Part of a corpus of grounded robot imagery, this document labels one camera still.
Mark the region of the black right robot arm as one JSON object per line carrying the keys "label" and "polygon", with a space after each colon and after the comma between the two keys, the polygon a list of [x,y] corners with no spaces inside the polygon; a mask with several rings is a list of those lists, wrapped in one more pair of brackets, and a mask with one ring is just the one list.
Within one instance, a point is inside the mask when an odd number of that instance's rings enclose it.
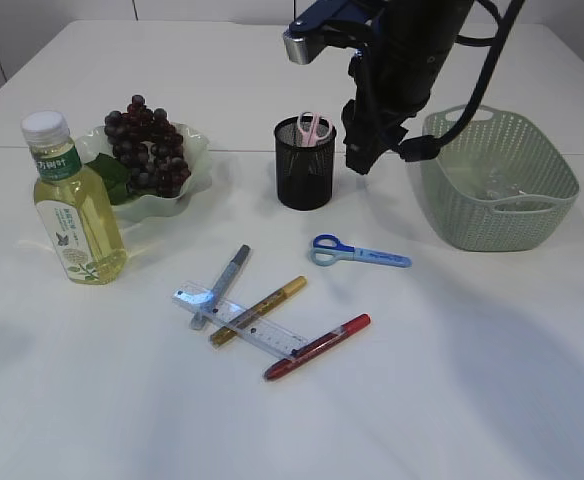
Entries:
{"label": "black right robot arm", "polygon": [[346,166],[366,175],[427,104],[471,10],[470,1],[391,1],[374,22],[373,43],[359,48],[349,73],[356,96],[342,111]]}

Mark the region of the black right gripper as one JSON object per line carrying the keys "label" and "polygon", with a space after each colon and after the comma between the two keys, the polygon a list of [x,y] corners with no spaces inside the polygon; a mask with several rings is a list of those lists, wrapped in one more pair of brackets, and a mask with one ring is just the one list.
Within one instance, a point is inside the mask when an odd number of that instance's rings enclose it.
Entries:
{"label": "black right gripper", "polygon": [[386,111],[374,116],[366,100],[350,99],[341,114],[345,127],[346,166],[360,175],[367,175],[387,151],[397,153],[408,163],[436,158],[440,147],[435,137],[425,135],[405,140],[408,129],[403,123],[409,118],[411,115]]}

